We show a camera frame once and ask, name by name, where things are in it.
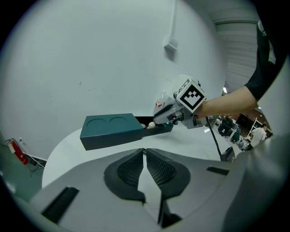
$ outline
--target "fire extinguisher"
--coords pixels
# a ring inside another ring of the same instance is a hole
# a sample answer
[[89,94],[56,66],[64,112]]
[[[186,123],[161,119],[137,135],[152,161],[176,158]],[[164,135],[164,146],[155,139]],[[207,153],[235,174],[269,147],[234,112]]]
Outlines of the fire extinguisher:
[[26,165],[28,163],[28,159],[26,158],[26,156],[23,154],[22,150],[20,149],[20,147],[18,146],[18,144],[16,143],[16,141],[14,140],[10,140],[9,144],[8,144],[10,150],[12,153],[15,153],[15,155],[18,157],[18,159],[24,164]]

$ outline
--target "cable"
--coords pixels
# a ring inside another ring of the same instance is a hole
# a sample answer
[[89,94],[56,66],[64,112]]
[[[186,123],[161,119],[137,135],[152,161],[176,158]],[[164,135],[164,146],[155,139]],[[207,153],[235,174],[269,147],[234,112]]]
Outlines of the cable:
[[30,177],[32,177],[33,173],[36,172],[38,169],[43,169],[43,168],[39,168],[39,165],[37,165],[36,169],[33,169],[33,170],[30,169],[29,164],[28,164],[28,167],[29,167],[29,170],[30,170],[30,172],[29,172]]
[[211,132],[212,135],[213,135],[214,142],[216,143],[218,154],[219,154],[219,156],[222,156],[221,151],[219,150],[219,147],[218,147],[218,142],[217,142],[217,140],[216,140],[216,137],[214,136],[214,133],[213,133],[212,127],[211,127],[210,124],[209,124],[208,117],[205,117],[205,118],[206,118],[206,120],[207,120],[208,127],[209,127],[209,129],[210,129],[210,132]]
[[45,168],[43,165],[41,165],[37,160],[35,160],[31,155],[24,153],[25,155],[30,156],[30,158],[32,158],[36,163],[38,163],[41,167]]

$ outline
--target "white ceiling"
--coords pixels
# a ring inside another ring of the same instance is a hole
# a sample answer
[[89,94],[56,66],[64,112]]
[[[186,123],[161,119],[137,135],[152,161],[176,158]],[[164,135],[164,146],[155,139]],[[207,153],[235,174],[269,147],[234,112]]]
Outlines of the white ceiling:
[[259,16],[247,0],[200,0],[227,49],[228,93],[245,85],[256,68],[256,24]]

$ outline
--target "white table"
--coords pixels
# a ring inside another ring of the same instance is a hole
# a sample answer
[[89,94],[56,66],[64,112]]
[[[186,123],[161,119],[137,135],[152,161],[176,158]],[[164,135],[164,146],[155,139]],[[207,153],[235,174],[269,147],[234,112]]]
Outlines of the white table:
[[231,128],[231,131],[232,131],[232,133],[229,136],[229,138],[227,139],[228,142],[231,141],[231,138],[233,137],[233,135],[236,133],[237,130],[236,129],[234,130],[233,128]]
[[[205,160],[220,160],[212,134],[203,126],[188,130],[181,123],[169,133],[144,137],[118,146],[86,151],[80,140],[81,129],[64,138],[52,151],[45,165],[42,188],[56,180],[78,164],[136,148],[157,148],[179,155]],[[214,132],[221,153],[230,145]]]

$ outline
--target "white curved backdrop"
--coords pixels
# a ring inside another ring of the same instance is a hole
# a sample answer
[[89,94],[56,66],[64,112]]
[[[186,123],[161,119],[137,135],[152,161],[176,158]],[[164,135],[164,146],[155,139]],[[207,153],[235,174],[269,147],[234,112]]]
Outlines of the white curved backdrop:
[[173,0],[35,4],[1,53],[3,137],[22,137],[31,155],[47,159],[88,115],[152,114],[180,74],[197,78],[208,99],[220,96],[227,56],[210,17],[195,1],[179,1],[173,56],[163,48],[172,7]]

